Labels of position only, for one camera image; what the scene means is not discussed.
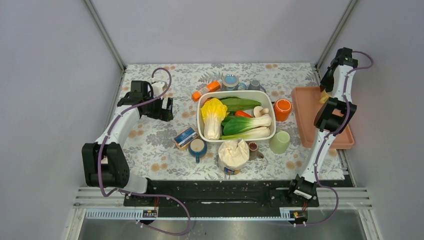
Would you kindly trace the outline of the yellow mug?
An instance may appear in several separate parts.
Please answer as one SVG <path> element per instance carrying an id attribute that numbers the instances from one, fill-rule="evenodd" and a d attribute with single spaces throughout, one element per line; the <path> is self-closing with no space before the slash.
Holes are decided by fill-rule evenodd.
<path id="1" fill-rule="evenodd" d="M 331 98 L 332 96 L 328 93 L 328 92 L 326 92 L 326 90 L 323 90 L 323 91 L 321 91 L 320 92 L 320 99 L 319 99 L 319 103 L 320 104 L 325 104 L 326 102 L 327 102 L 327 100 L 329 99 L 329 98 Z"/>

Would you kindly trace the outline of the small brown mug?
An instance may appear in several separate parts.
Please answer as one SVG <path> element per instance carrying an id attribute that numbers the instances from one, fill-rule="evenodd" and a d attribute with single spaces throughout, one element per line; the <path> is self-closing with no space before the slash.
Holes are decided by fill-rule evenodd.
<path id="1" fill-rule="evenodd" d="M 256 142 L 251 141 L 248 143 L 249 160 L 263 159 L 264 155 L 259 151 L 259 146 Z"/>

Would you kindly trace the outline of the light blue floral mug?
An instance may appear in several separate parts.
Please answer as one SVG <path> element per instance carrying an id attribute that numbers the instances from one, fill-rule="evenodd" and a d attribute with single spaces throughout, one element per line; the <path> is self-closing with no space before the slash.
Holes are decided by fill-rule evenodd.
<path id="1" fill-rule="evenodd" d="M 239 78 L 233 74 L 224 75 L 221 81 L 222 91 L 244 91 L 247 90 L 245 83 L 239 81 Z"/>

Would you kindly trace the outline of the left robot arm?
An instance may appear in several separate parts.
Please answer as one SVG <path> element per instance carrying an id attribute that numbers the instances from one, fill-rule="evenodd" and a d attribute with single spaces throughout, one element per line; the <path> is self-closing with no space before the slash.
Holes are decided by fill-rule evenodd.
<path id="1" fill-rule="evenodd" d="M 106 130 L 95 142 L 82 147 L 85 182 L 89 187 L 111 187 L 136 193 L 136 199 L 144 206 L 154 202 L 155 192 L 148 187 L 148 179 L 130 171 L 123 146 L 142 116 L 165 122 L 173 119 L 173 99 L 168 98 L 166 107 L 162 107 L 162 95 L 167 89 L 168 84 L 164 81 L 134 80 L 130 83 L 130 91 L 118 101 Z"/>

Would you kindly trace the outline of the dark blue mug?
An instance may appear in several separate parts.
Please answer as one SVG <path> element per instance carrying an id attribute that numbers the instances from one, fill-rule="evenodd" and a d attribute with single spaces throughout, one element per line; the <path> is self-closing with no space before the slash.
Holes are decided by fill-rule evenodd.
<path id="1" fill-rule="evenodd" d="M 200 162 L 200 158 L 206 155 L 207 149 L 207 144 L 202 139 L 194 139 L 188 146 L 189 153 L 195 157 L 195 162 L 197 164 Z"/>

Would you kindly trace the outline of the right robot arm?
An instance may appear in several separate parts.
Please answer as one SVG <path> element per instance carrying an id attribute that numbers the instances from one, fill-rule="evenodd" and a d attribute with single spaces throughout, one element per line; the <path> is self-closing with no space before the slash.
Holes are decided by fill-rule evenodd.
<path id="1" fill-rule="evenodd" d="M 353 58 L 353 52 L 347 47 L 338 49 L 320 81 L 321 95 L 328 97 L 313 122 L 316 132 L 307 165 L 290 182 L 286 193 L 287 201 L 293 206 L 299 206 L 316 196 L 318 175 L 326 154 L 357 110 L 351 98 L 352 81 L 358 68 L 358 60 Z"/>

